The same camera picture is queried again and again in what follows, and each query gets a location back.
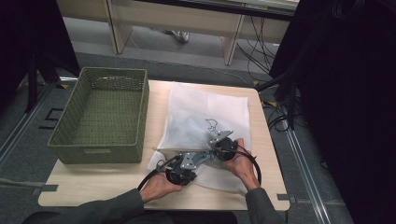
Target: gray sleeve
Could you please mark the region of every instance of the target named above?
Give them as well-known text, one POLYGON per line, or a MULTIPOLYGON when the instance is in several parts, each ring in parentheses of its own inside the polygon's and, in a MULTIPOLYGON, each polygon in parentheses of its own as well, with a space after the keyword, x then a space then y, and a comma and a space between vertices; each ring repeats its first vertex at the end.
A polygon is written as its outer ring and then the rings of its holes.
POLYGON ((43 223, 122 223, 144 213, 140 192, 132 189, 106 201, 84 203, 43 223))
POLYGON ((275 210, 265 189, 257 188, 246 195, 247 210, 252 224, 286 223, 275 210))

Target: wicker basket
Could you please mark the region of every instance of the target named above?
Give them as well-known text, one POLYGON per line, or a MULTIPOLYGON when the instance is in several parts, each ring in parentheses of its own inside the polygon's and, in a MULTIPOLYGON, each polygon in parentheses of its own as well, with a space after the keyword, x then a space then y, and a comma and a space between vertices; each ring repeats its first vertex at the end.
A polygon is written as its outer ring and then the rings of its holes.
POLYGON ((146 70, 85 67, 49 148, 68 164, 141 162, 148 103, 146 70))

